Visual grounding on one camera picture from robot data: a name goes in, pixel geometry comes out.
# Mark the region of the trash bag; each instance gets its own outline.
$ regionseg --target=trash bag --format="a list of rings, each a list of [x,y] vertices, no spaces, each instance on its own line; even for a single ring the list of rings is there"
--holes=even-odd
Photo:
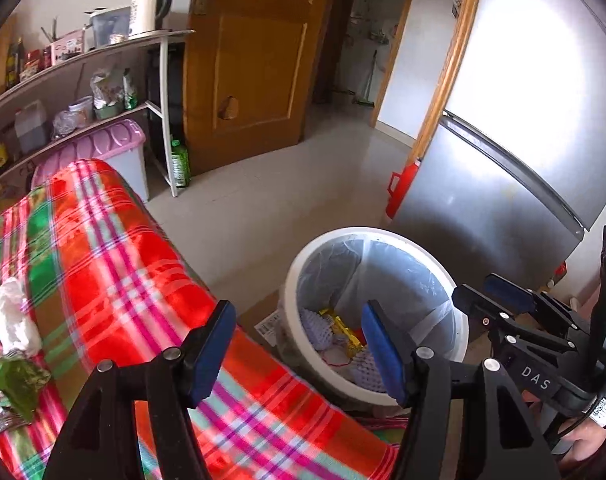
[[[417,344],[449,358],[455,349],[453,304],[430,270],[407,251],[380,240],[349,238],[329,244],[301,270],[297,304],[331,307],[353,330],[368,300],[377,300]]]

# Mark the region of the refrigerator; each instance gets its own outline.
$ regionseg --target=refrigerator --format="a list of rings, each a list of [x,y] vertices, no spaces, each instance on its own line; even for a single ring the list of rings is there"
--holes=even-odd
[[[606,203],[606,33],[581,0],[480,0],[389,229],[457,284],[545,285]]]

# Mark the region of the plaid tablecloth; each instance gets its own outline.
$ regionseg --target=plaid tablecloth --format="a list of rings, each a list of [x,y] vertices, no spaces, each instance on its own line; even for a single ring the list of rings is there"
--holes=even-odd
[[[36,422],[0,436],[0,456],[24,480],[42,477],[97,362],[148,361],[180,344],[215,305],[98,160],[70,165],[0,217],[0,284],[11,276],[22,281],[43,339],[37,359],[52,372]],[[161,478],[144,403],[136,417],[145,477]],[[212,395],[190,417],[214,478],[383,479],[396,454],[238,328]]]

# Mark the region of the tiled floor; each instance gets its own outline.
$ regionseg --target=tiled floor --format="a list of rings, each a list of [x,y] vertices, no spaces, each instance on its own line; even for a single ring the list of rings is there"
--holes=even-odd
[[[148,209],[214,295],[243,312],[281,286],[318,235],[379,225],[409,148],[370,128],[366,112],[313,107],[297,146],[193,178],[174,199],[148,171]]]

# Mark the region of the shelf leg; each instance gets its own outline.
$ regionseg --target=shelf leg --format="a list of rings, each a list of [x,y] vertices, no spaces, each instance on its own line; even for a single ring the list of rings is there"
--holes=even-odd
[[[161,51],[158,59],[158,78],[161,94],[161,124],[163,126],[163,147],[165,148],[165,163],[167,165],[167,176],[172,189],[172,196],[177,196],[176,181],[172,169],[172,143],[170,135],[170,111],[167,102],[167,38],[161,38]]]

